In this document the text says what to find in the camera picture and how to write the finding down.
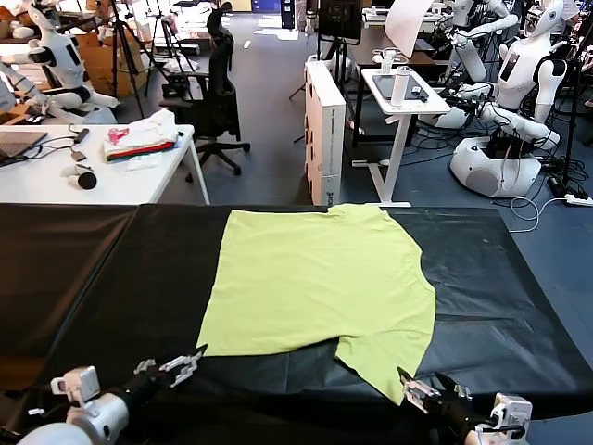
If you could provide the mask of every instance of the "black office chair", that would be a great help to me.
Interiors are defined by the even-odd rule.
[[[249,143],[229,144],[217,142],[216,139],[224,132],[241,140],[239,128],[239,112],[237,94],[228,77],[231,67],[234,41],[231,33],[221,26],[224,12],[230,8],[224,4],[220,9],[212,11],[208,17],[208,33],[212,38],[214,49],[208,63],[208,74],[199,72],[182,72],[169,76],[168,85],[163,85],[163,95],[167,99],[160,105],[175,113],[175,120],[180,124],[194,126],[194,139],[208,139],[210,142],[196,148],[203,153],[200,164],[203,165],[210,156],[216,155],[233,167],[236,175],[241,174],[241,167],[226,156],[222,150],[243,148],[246,153],[251,149]],[[201,99],[193,99],[190,93],[189,79],[196,78],[202,92]]]

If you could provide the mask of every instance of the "pink object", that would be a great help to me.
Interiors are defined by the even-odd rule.
[[[109,142],[116,146],[118,144],[118,142],[120,141],[120,139],[123,136],[127,136],[130,133],[130,129],[129,128],[124,128],[123,130],[119,130],[117,128],[112,128],[111,130],[109,130],[108,136],[109,136]]]

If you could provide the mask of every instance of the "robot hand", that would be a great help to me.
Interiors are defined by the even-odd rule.
[[[527,445],[525,435],[531,420],[532,405],[517,396],[497,394],[495,408],[486,418],[473,410],[467,387],[435,373],[444,389],[435,389],[398,367],[406,400],[423,413],[443,421],[465,445]]]
[[[121,387],[102,396],[94,366],[76,368],[51,381],[52,392],[67,395],[71,407],[66,423],[41,426],[19,442],[20,445],[68,443],[74,445],[107,445],[114,443],[128,425],[130,415],[139,410],[157,392],[175,388],[192,376],[197,361],[208,345],[181,355],[164,364],[155,359],[141,361],[134,377]]]

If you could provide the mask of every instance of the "humanoid robot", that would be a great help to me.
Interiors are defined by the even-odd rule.
[[[561,20],[562,0],[543,0],[539,22],[526,38],[500,46],[503,59],[497,83],[463,85],[459,99],[477,100],[476,117],[495,122],[495,137],[464,139],[455,149],[450,169],[466,187],[488,197],[522,197],[536,180],[541,165],[524,156],[536,148],[551,150],[560,142],[545,121],[567,65],[554,59],[550,42]],[[533,119],[518,114],[525,97],[538,86]]]
[[[43,113],[70,123],[116,123],[108,108],[118,100],[100,95],[84,82],[85,70],[76,50],[76,39],[61,35],[48,19],[52,0],[32,0],[27,11],[41,30],[41,40],[30,40],[28,53],[0,57],[0,71],[19,91],[29,97],[28,103],[41,107]],[[38,64],[47,67],[62,87],[43,94],[23,76],[11,69],[12,64]]]
[[[519,18],[508,10],[503,0],[455,0],[452,6],[453,14],[438,25],[437,33],[447,33],[453,51],[448,62],[445,77],[453,79],[453,85],[458,84],[455,77],[460,77],[463,67],[473,82],[481,82],[486,78],[487,71],[473,41],[487,39],[494,32],[507,30],[519,22]],[[472,17],[484,13],[485,16],[495,15],[498,19],[487,21],[475,26]],[[450,94],[455,95],[456,87]],[[420,119],[436,128],[459,129],[469,119],[470,113],[451,105],[451,111],[444,115],[422,116]]]

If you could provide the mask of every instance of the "yellow t-shirt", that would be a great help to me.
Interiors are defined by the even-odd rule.
[[[388,398],[403,398],[430,343],[435,290],[421,250],[385,211],[234,210],[198,344],[207,355],[259,355],[339,337],[336,357]]]

